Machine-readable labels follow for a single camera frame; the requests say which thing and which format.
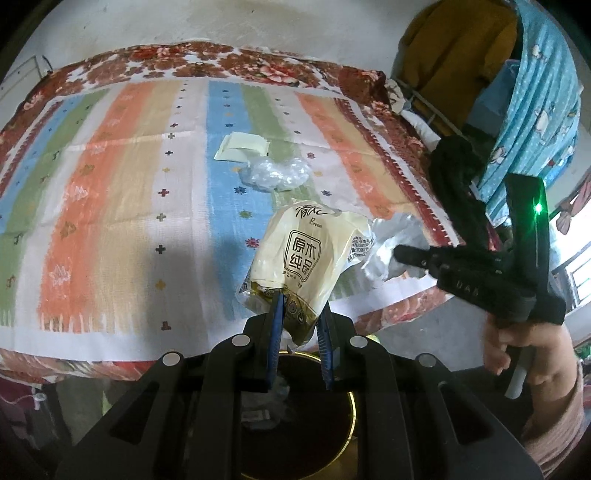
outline human hand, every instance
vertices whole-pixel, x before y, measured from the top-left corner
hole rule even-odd
[[[560,417],[577,381],[577,359],[573,341],[565,325],[552,323],[516,323],[498,329],[489,316],[484,330],[484,366],[500,375],[509,368],[508,345],[535,346],[535,358],[528,374],[532,403],[539,426],[546,429]]]

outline blue stripe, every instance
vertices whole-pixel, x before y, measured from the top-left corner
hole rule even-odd
[[[206,153],[209,225],[218,285],[228,320],[252,315],[238,303],[235,292],[242,284],[256,251],[249,248],[246,241],[250,238],[260,241],[273,214],[271,195],[243,185],[238,173],[232,171],[240,164],[213,159],[223,138],[233,131],[251,131],[240,85],[209,82]],[[245,193],[236,193],[235,189],[239,192],[244,189]],[[245,218],[241,212],[252,216]]]
[[[60,124],[64,121],[64,118],[66,118],[68,113],[76,105],[78,105],[83,98],[83,96],[71,98],[65,101],[64,104],[53,113],[51,118],[35,137],[35,140],[28,148],[25,156],[17,166],[10,183],[4,191],[4,195],[0,197],[0,235],[6,231],[6,225],[8,223],[8,219],[10,218],[14,202],[18,198],[18,194],[20,193],[21,189],[25,186],[28,176],[35,169],[37,161],[41,158],[41,155],[47,148],[49,140],[54,135]]]

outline cable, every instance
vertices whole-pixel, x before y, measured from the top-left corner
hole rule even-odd
[[[23,395],[22,397],[19,397],[16,400],[7,400],[2,395],[0,395],[0,399],[2,399],[3,401],[5,401],[9,405],[16,405],[21,400],[23,400],[25,398],[29,398],[29,397],[33,398],[33,400],[35,400],[36,403],[40,403],[42,401],[47,400],[47,395],[45,395],[43,392],[37,392],[37,393],[35,393],[33,395]]]

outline black cloth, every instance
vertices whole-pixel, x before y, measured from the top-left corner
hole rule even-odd
[[[452,135],[442,138],[431,154],[429,181],[466,245],[488,249],[486,205],[469,188],[485,168],[486,162],[473,152],[470,142]]]

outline green stripe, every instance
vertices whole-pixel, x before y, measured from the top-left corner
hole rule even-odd
[[[269,158],[275,163],[282,163],[291,158],[300,157],[299,146],[290,141],[290,135],[278,120],[272,107],[272,100],[262,87],[241,85],[242,97],[251,121],[251,133],[266,138],[269,145]],[[312,200],[321,203],[312,179],[290,192],[272,192],[273,211],[289,204],[291,199]]]
[[[35,227],[37,209],[43,198],[48,180],[41,179],[51,177],[63,160],[63,151],[72,141],[83,121],[90,114],[92,106],[103,98],[107,90],[90,93],[67,114],[63,122],[56,128],[45,150],[39,157],[35,168],[28,176],[27,181],[19,192],[10,219],[6,225],[6,232],[0,235],[0,325],[14,325],[14,304],[17,293],[16,282],[20,274],[19,269],[25,252],[25,243],[29,231]],[[22,233],[15,245],[16,236]],[[8,288],[8,279],[14,276],[12,287]]]

